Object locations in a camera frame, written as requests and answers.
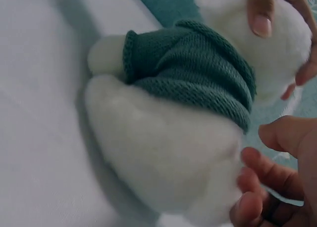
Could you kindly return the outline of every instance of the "plush leg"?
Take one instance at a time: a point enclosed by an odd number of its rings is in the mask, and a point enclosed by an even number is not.
[[[124,79],[124,43],[125,35],[107,36],[96,42],[88,55],[88,67],[92,74],[111,74]]]

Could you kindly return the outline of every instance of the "sweater cuff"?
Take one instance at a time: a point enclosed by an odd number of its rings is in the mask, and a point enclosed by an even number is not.
[[[132,84],[136,80],[135,70],[132,65],[132,56],[133,45],[137,36],[138,34],[131,30],[127,33],[125,38],[125,44],[123,48],[123,65],[127,84]]]

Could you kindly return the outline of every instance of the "plush head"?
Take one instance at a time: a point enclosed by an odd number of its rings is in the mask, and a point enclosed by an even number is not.
[[[310,56],[312,33],[299,12],[284,0],[275,0],[272,36],[262,39],[248,25],[247,0],[195,3],[204,23],[225,37],[254,68],[256,102],[276,101]]]

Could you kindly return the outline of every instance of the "stuffed animal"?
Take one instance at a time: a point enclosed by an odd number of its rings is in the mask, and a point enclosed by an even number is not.
[[[229,222],[254,100],[271,104],[309,58],[301,15],[275,0],[272,37],[247,0],[195,0],[202,22],[107,36],[88,56],[85,102],[105,160],[150,208],[198,227]]]

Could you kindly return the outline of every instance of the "teal fabric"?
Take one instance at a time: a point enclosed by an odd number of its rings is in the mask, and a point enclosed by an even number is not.
[[[200,20],[193,0],[141,0],[163,27],[171,27],[180,19]]]
[[[193,0],[141,0],[149,8],[152,14],[162,23],[169,27],[176,20],[182,18],[199,18]],[[317,0],[308,0],[315,18],[317,19]],[[274,159],[277,163],[297,168],[294,158],[284,158],[277,152],[264,147],[258,137],[258,127],[260,124],[269,123],[277,119],[282,113],[286,102],[279,101],[274,107],[254,109],[250,131],[246,137],[245,145],[257,147],[262,153]],[[301,104],[296,110],[296,116],[317,117],[317,78],[305,85]]]
[[[256,94],[252,68],[217,32],[182,20],[172,28],[128,32],[123,50],[127,83],[156,97],[206,109],[246,133]]]

